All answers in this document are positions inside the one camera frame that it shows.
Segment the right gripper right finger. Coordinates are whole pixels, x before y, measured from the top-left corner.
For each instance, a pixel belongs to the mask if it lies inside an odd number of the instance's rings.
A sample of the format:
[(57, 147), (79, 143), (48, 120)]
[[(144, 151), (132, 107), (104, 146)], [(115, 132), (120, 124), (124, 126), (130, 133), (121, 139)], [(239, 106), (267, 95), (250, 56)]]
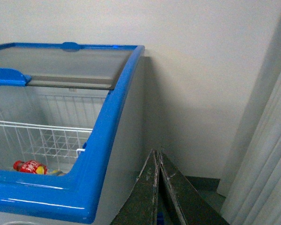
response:
[(168, 215), (175, 225), (227, 225), (228, 222), (198, 193), (189, 180), (163, 153), (160, 163), (160, 190)]

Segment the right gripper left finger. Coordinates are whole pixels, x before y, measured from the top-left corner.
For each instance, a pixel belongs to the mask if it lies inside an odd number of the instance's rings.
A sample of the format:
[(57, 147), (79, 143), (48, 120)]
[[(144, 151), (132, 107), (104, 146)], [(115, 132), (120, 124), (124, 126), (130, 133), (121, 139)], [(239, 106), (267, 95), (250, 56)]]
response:
[(136, 183), (112, 225), (156, 225), (160, 164), (156, 150), (148, 155)]

